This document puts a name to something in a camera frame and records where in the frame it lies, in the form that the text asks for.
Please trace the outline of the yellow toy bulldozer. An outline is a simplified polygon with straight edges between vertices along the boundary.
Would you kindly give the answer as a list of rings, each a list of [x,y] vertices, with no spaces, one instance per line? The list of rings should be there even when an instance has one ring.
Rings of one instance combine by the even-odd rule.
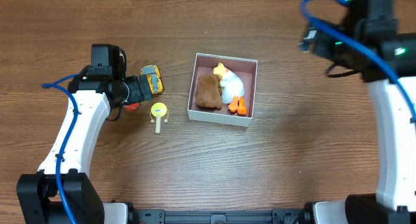
[[[141,75],[145,75],[152,94],[161,94],[164,91],[161,73],[157,65],[144,66],[140,70]]]

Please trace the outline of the brown plush bear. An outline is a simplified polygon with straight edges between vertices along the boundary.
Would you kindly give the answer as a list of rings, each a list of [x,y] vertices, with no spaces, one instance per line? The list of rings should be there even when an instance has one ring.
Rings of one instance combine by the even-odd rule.
[[[196,103],[202,109],[220,110],[222,108],[222,96],[217,76],[206,74],[198,78]]]

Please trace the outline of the white plush duck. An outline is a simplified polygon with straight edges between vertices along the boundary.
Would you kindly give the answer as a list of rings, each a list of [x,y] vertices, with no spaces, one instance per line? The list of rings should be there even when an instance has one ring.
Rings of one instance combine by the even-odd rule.
[[[213,74],[220,79],[222,102],[228,105],[230,112],[245,116],[247,114],[247,108],[244,103],[245,89],[242,79],[225,67],[223,63],[218,63],[213,68]]]

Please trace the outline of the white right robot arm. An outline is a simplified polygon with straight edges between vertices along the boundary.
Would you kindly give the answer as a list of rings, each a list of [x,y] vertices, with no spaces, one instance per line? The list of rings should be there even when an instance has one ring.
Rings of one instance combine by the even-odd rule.
[[[374,105],[380,157],[375,193],[315,203],[315,223],[414,223],[415,34],[376,27],[360,38],[311,18],[299,46],[361,74]]]

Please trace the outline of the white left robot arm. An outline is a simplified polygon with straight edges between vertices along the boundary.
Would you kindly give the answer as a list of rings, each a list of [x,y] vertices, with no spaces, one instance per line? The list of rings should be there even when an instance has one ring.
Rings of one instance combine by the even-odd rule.
[[[126,75],[125,51],[94,44],[91,62],[79,73],[43,84],[68,96],[68,108],[55,143],[33,174],[22,174],[16,185],[26,223],[140,223],[130,202],[104,203],[90,182],[92,155],[110,112],[150,100],[144,78]]]

